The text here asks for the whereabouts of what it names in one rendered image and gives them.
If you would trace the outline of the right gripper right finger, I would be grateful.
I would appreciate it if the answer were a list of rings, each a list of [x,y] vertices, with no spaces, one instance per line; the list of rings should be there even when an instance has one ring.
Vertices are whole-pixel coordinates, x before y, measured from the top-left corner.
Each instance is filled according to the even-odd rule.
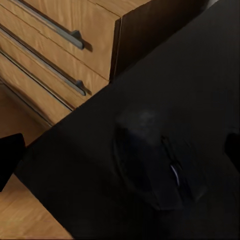
[[[229,133],[225,141],[224,150],[240,173],[240,135]]]

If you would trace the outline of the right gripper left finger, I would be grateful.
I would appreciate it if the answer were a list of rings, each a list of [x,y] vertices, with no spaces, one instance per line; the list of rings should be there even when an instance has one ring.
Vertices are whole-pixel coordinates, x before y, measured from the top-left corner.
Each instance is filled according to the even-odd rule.
[[[0,193],[26,152],[21,133],[0,138]]]

